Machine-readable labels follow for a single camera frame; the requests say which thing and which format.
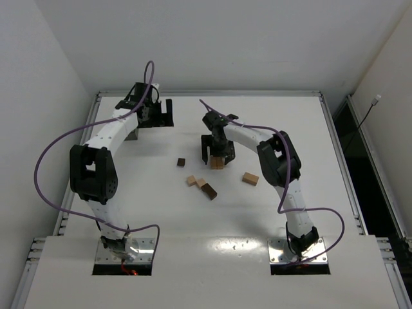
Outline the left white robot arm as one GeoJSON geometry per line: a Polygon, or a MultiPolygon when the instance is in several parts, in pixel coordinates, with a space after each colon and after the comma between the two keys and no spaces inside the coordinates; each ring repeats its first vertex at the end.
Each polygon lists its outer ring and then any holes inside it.
{"type": "Polygon", "coordinates": [[[70,150],[70,187],[85,201],[97,219],[103,247],[122,261],[137,257],[137,242],[114,202],[118,176],[113,158],[126,140],[134,140],[139,129],[173,125],[172,101],[166,111],[157,84],[137,82],[112,112],[109,122],[82,145],[70,150]]]}

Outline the light wood long block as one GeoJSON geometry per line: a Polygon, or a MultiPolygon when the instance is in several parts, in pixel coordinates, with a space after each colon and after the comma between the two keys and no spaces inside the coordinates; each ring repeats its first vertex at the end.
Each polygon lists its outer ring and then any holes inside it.
{"type": "Polygon", "coordinates": [[[223,169],[223,168],[224,168],[224,160],[223,160],[223,158],[217,157],[217,159],[216,159],[216,167],[217,167],[217,169],[223,169]]]}
{"type": "Polygon", "coordinates": [[[218,168],[218,159],[216,157],[211,157],[211,169],[215,170],[218,168]]]}

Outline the dark wood arch block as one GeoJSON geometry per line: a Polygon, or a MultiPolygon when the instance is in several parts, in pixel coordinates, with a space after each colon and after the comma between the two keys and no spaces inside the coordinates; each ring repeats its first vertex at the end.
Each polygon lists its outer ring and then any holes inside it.
{"type": "Polygon", "coordinates": [[[201,190],[208,196],[210,200],[215,199],[218,195],[218,193],[210,186],[209,183],[204,184],[201,187],[201,190]]]}

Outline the smoky transparent plastic box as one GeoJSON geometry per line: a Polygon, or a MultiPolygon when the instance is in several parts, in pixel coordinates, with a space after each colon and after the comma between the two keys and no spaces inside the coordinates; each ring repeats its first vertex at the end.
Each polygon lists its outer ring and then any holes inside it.
{"type": "Polygon", "coordinates": [[[125,141],[132,141],[132,140],[138,140],[138,129],[132,130],[132,132],[130,132],[125,138],[125,141]]]}

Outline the tan wood cube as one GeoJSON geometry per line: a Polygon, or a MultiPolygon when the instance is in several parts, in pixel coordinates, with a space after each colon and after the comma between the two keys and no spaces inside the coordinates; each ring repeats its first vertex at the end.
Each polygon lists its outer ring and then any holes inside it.
{"type": "Polygon", "coordinates": [[[198,188],[202,188],[204,185],[207,184],[207,182],[203,179],[203,178],[199,178],[196,180],[196,184],[198,186],[198,188]]]}

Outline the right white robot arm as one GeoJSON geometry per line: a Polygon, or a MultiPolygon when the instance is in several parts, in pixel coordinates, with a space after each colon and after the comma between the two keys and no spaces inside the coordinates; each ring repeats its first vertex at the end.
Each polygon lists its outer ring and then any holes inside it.
{"type": "Polygon", "coordinates": [[[308,215],[299,179],[301,161],[288,134],[284,131],[268,135],[250,126],[234,123],[237,116],[221,116],[208,111],[202,122],[211,132],[201,136],[201,156],[221,158],[224,165],[236,157],[234,144],[238,143],[255,152],[264,179],[276,190],[281,199],[279,213],[286,214],[286,239],[290,250],[301,258],[319,239],[317,228],[308,215]]]}

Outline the pale wood cube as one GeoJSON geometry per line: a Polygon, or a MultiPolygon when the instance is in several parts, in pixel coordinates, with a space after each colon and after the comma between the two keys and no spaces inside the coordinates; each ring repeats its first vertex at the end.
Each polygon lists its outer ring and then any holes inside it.
{"type": "Polygon", "coordinates": [[[196,184],[196,178],[194,177],[194,175],[190,175],[186,178],[186,182],[187,182],[187,185],[191,187],[196,184]]]}

